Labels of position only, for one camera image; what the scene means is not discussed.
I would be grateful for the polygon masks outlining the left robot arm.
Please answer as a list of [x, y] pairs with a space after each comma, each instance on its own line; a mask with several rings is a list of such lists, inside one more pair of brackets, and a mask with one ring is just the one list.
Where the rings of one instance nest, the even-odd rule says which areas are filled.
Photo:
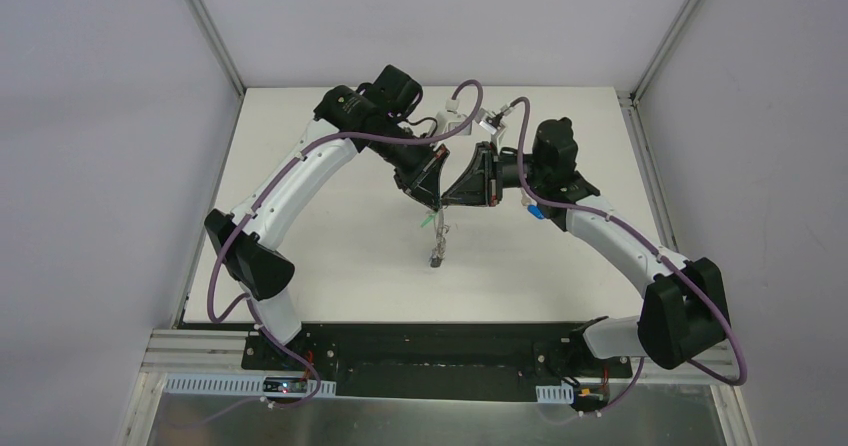
[[297, 147], [248, 198], [224, 213], [214, 209], [204, 227], [216, 253], [210, 283], [227, 272], [246, 296], [259, 327], [271, 335], [266, 355], [281, 370], [297, 368], [305, 344], [302, 321], [288, 290], [295, 266], [278, 248], [297, 216], [325, 183], [364, 149], [393, 168], [404, 194], [436, 211], [448, 156], [399, 123], [423, 97], [422, 86], [388, 65], [372, 83], [337, 86], [316, 106]]

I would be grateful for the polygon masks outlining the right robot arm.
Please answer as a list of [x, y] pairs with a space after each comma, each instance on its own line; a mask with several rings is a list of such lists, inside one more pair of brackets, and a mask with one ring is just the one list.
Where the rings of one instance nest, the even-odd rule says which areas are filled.
[[718, 266], [662, 249], [618, 217], [577, 170], [577, 153], [567, 117], [542, 122], [526, 154], [480, 142], [441, 203], [493, 207], [504, 190], [519, 188], [535, 216], [582, 240], [630, 281], [642, 299], [638, 315], [597, 318], [570, 334], [567, 359], [580, 375], [616, 356], [648, 357], [671, 370], [724, 341], [729, 315]]

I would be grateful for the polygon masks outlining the keyring with keys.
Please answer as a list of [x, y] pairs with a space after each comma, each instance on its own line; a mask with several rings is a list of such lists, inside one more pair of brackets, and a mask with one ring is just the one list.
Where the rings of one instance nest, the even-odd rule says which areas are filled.
[[432, 214], [430, 224], [434, 229], [435, 244], [430, 253], [429, 266], [436, 269], [440, 268], [444, 262], [447, 249], [446, 236], [450, 230], [450, 226], [445, 221], [444, 208], [439, 209]]

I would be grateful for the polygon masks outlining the green tagged key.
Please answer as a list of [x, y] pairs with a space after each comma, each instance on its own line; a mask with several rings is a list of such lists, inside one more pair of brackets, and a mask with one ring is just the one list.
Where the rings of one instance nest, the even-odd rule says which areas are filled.
[[434, 219], [436, 218], [436, 216], [437, 216], [437, 214], [436, 214], [436, 213], [428, 215], [428, 216], [427, 216], [427, 217], [426, 217], [426, 218], [425, 218], [425, 219], [424, 219], [424, 220], [420, 223], [420, 227], [421, 227], [421, 228], [424, 228], [424, 227], [425, 227], [425, 226], [427, 226], [429, 223], [433, 222], [433, 221], [434, 221]]

